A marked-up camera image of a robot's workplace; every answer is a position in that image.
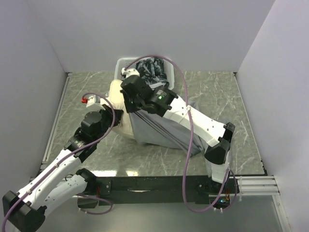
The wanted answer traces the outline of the cream bear-print pillow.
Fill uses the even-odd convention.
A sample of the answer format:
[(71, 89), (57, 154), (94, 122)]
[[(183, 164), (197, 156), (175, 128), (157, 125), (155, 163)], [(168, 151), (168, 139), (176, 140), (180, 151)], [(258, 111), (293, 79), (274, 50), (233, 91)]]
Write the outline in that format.
[(124, 96), (120, 92), (120, 90), (122, 90), (121, 83), (122, 83), (121, 80), (118, 79), (112, 80), (108, 96), (105, 97), (112, 104), (112, 107), (115, 111), (116, 110), (123, 111), (123, 114), (120, 118), (120, 122), (117, 126), (113, 127), (113, 131), (123, 137), (129, 139), (135, 139), (132, 125), (130, 122), (130, 117), (126, 111)]

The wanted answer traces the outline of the grey pillowcase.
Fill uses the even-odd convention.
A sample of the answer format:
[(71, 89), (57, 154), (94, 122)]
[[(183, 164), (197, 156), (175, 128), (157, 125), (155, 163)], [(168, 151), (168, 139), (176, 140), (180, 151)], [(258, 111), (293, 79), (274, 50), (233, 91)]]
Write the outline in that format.
[[(140, 110), (129, 114), (135, 140), (140, 144), (153, 144), (163, 147), (188, 150), (191, 137), (189, 128), (167, 118), (149, 114)], [(210, 129), (200, 130), (194, 126), (191, 155), (205, 153), (205, 158), (211, 163), (221, 165), (231, 147), (235, 125), (227, 123), (222, 126), (224, 133), (217, 136), (219, 143), (210, 146), (206, 135)]]

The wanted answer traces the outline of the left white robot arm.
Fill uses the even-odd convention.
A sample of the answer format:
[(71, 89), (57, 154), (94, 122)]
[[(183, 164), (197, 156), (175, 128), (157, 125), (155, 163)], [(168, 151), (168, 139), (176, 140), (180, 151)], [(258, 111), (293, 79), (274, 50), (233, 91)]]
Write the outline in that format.
[(65, 182), (63, 179), (96, 150), (98, 143), (120, 123), (122, 114), (123, 110), (108, 106), (87, 113), (49, 166), (18, 192), (8, 191), (3, 196), (1, 231), (4, 232), (10, 222), (20, 232), (35, 232), (46, 217), (69, 198), (96, 193), (97, 177), (88, 169), (79, 169)]

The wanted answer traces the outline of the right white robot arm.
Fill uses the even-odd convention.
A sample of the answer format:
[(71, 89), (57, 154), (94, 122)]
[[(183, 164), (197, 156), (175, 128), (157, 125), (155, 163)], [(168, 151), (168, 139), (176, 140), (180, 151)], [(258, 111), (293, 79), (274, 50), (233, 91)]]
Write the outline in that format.
[(220, 123), (201, 113), (165, 86), (152, 89), (139, 74), (129, 70), (121, 83), (126, 111), (146, 111), (190, 130), (208, 145), (204, 157), (211, 165), (212, 188), (218, 193), (229, 187), (226, 172), (235, 130), (232, 123)]

